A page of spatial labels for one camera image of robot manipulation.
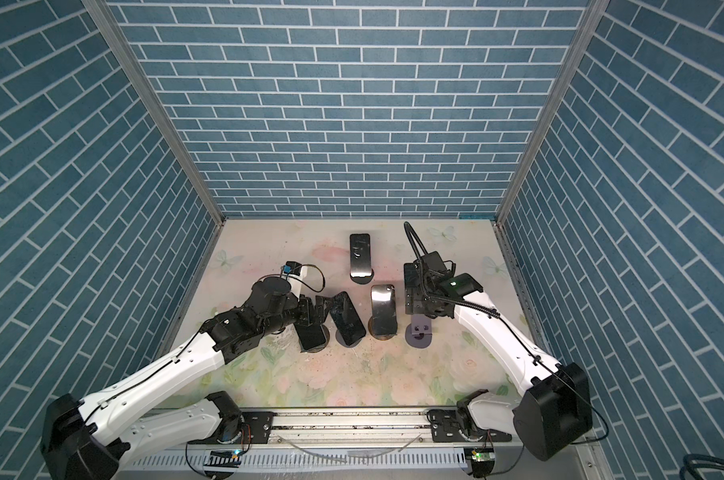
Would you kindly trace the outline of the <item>purple metal phone stand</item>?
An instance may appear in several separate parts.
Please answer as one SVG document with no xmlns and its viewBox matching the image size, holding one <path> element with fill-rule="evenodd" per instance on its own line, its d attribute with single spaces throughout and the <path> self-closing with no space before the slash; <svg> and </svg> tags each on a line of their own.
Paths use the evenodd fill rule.
<svg viewBox="0 0 724 480">
<path fill-rule="evenodd" d="M 423 315 L 413 315 L 406 327 L 405 341 L 416 349 L 426 349 L 432 343 L 432 319 Z"/>
</svg>

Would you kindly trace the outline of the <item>wooden base phone stand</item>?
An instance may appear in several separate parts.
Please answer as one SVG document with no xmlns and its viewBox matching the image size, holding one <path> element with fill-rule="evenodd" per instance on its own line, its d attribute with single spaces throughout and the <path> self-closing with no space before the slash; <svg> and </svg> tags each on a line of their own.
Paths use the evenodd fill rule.
<svg viewBox="0 0 724 480">
<path fill-rule="evenodd" d="M 374 339 L 379 341 L 386 341 L 392 339 L 394 336 L 397 335 L 398 327 L 396 325 L 387 326 L 370 323 L 369 331 Z"/>
</svg>

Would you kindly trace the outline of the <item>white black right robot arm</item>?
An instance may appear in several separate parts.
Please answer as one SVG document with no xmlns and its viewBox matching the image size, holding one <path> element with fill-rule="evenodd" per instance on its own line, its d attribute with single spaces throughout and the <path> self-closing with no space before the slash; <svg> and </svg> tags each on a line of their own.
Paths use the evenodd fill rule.
<svg viewBox="0 0 724 480">
<path fill-rule="evenodd" d="M 408 314 L 456 320 L 504 367 L 521 396 L 514 404 L 478 388 L 459 400 L 458 421 L 466 436 L 487 430 L 514 434 L 535 458 L 546 461 L 592 429 L 585 371 L 538 347 L 471 275 L 457 275 L 433 251 L 404 265 L 404 287 Z"/>
</svg>

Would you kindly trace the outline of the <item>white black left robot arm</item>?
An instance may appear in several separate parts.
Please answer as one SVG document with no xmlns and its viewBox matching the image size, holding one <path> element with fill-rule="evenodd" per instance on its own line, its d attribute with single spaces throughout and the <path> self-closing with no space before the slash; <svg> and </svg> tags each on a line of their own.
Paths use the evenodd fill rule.
<svg viewBox="0 0 724 480">
<path fill-rule="evenodd" d="M 156 405 L 194 380 L 255 349 L 267 335 L 293 326 L 311 340 L 326 333 L 329 299 L 293 290 L 267 276 L 243 305 L 206 320 L 192 337 L 134 374 L 82 399 L 65 394 L 45 413 L 40 450 L 54 479 L 111 479 L 126 465 L 197 440 L 246 445 L 250 429 L 224 391 L 190 407 L 150 416 Z"/>
</svg>

